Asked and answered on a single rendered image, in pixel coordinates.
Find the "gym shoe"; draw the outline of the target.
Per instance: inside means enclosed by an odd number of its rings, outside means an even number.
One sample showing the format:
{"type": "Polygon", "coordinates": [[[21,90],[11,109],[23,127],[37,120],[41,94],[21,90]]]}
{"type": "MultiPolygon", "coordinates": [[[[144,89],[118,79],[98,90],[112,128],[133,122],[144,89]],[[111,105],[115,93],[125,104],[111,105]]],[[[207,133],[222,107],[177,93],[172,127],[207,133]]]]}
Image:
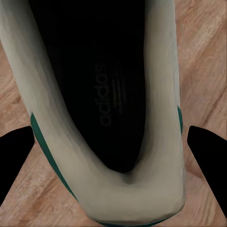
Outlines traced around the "gym shoe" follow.
{"type": "Polygon", "coordinates": [[[87,216],[186,203],[174,0],[0,0],[0,40],[49,164],[87,216]]]}

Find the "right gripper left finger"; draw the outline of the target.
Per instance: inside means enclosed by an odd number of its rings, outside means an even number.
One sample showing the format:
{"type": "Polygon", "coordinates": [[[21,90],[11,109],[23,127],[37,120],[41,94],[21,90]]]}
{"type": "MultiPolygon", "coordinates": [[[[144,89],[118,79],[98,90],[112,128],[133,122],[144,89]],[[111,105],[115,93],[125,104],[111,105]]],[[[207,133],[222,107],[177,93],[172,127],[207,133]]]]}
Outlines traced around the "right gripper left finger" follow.
{"type": "Polygon", "coordinates": [[[0,138],[0,207],[35,143],[32,126],[0,138]]]}

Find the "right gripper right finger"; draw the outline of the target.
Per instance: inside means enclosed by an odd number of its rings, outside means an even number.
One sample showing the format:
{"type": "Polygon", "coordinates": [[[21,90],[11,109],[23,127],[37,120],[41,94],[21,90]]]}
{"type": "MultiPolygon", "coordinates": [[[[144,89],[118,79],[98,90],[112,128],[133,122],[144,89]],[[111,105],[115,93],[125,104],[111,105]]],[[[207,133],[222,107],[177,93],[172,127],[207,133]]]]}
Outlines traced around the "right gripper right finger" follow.
{"type": "Polygon", "coordinates": [[[187,143],[227,219],[227,140],[191,126],[187,143]]]}

